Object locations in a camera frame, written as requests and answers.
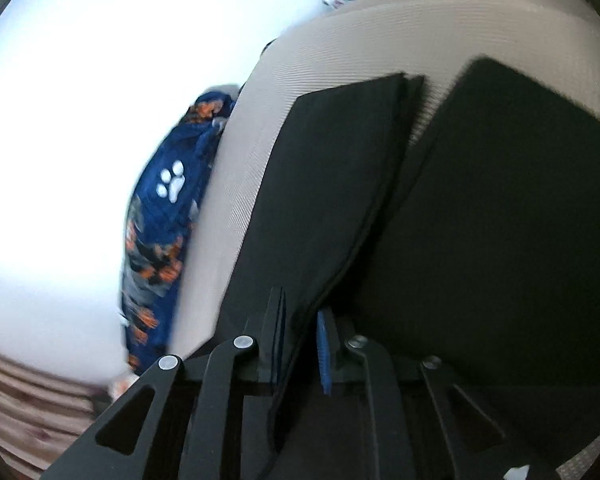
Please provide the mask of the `black pants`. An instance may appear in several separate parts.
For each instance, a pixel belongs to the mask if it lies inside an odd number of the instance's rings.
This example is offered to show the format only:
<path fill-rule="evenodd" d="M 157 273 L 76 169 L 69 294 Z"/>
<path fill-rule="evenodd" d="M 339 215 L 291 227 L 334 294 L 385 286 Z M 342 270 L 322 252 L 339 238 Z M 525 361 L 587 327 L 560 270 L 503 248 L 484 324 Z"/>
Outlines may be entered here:
<path fill-rule="evenodd" d="M 460 75 L 409 144 L 420 78 L 300 96 L 279 130 L 219 320 L 234 335 L 283 289 L 287 319 L 268 444 L 300 420 L 358 431 L 354 405 L 316 414 L 317 317 L 386 350 L 418 472 L 447 477 L 437 358 L 470 456 L 504 442 L 552 471 L 600 435 L 600 121 L 490 58 Z"/>

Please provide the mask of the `white orange floral pillow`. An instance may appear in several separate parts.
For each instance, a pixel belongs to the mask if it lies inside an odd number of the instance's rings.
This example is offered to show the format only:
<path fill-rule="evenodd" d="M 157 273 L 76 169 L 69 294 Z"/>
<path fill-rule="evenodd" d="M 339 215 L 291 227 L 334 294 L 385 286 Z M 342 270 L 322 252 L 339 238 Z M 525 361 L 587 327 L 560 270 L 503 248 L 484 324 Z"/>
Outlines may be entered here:
<path fill-rule="evenodd" d="M 125 372 L 117 378 L 114 378 L 112 383 L 108 386 L 108 394 L 112 402 L 118 400 L 120 396 L 123 396 L 129 388 L 134 385 L 138 376 L 133 372 Z"/>

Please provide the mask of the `striped beige curtain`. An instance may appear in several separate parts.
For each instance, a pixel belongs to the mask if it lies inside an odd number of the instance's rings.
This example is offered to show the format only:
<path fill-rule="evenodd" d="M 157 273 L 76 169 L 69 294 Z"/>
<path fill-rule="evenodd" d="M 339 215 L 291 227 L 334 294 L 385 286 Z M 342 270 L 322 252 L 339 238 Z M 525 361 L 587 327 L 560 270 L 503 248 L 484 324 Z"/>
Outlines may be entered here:
<path fill-rule="evenodd" d="M 0 456 L 17 478 L 40 478 L 110 404 L 102 388 L 0 356 Z"/>

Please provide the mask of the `blue dog print blanket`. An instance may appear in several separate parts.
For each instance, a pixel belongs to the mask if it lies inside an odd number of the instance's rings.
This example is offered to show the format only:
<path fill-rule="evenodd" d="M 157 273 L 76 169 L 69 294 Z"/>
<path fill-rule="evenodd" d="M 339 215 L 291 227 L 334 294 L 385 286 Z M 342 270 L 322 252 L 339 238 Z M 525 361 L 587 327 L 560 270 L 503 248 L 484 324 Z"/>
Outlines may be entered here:
<path fill-rule="evenodd" d="M 235 102 L 220 90 L 198 96 L 134 186 L 125 215 L 120 310 L 137 376 L 166 354 L 188 242 Z"/>

